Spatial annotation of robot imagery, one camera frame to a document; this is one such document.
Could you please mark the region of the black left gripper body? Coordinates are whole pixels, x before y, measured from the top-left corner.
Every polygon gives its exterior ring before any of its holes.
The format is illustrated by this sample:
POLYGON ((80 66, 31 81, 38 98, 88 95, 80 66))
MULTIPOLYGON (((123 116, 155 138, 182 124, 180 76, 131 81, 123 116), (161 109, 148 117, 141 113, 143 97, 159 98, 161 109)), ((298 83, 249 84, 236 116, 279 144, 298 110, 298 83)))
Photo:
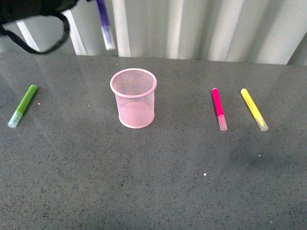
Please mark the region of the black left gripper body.
POLYGON ((0 24, 36 16, 57 16, 77 3, 78 0, 0 0, 0 24))

